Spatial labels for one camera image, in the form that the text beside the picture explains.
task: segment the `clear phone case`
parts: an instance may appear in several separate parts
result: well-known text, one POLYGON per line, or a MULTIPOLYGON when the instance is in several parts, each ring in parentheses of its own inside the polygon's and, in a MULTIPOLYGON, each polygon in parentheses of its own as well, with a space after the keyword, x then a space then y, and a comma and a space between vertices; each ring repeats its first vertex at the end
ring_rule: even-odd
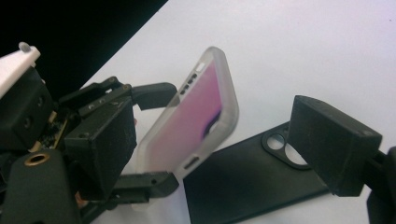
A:
POLYGON ((238 113, 225 54, 210 47, 142 139, 135 170, 181 180, 233 132, 238 113))

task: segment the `screw hole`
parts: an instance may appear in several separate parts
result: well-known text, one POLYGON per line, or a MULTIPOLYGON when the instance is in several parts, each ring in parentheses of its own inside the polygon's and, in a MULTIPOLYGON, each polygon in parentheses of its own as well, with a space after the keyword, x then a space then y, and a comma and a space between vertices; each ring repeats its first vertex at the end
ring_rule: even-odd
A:
POLYGON ((50 158, 50 155, 47 153, 40 153, 40 154, 35 154, 31 157, 29 157, 26 161, 25 161, 25 165, 26 166, 35 166, 38 165, 40 163, 43 163, 45 161, 47 161, 50 158))

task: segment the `white table surface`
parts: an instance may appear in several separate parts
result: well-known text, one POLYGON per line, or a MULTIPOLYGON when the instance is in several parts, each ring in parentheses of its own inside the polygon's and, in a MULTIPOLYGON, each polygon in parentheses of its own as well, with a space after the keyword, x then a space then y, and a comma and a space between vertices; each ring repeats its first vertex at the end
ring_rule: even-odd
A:
MULTIPOLYGON (((87 82, 116 76, 132 86, 177 87, 209 46, 224 50, 240 107, 219 149, 290 119, 297 94, 322 100, 396 146, 396 2, 390 0, 170 0, 87 82)), ((162 109, 136 106, 137 140, 162 109)), ((124 173, 129 173, 130 164, 124 173)), ((368 223, 358 198, 327 195, 244 221, 368 223)), ((183 186, 144 212, 130 205, 93 223, 190 223, 183 186)))

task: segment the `black phone case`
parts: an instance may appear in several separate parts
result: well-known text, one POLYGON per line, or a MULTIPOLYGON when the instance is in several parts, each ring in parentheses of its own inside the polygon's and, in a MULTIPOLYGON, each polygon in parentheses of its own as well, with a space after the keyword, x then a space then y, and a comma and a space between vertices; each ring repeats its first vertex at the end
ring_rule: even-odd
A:
POLYGON ((313 170, 292 167, 264 149, 265 136, 288 127, 219 150, 184 178, 191 223, 235 223, 328 193, 313 170))

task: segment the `white plastic part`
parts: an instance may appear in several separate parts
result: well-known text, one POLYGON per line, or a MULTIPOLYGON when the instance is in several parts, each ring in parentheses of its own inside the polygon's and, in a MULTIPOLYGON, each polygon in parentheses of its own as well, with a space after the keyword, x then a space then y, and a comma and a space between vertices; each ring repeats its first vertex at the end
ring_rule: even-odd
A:
POLYGON ((0 58, 0 99, 39 56, 37 48, 20 44, 20 50, 0 58))

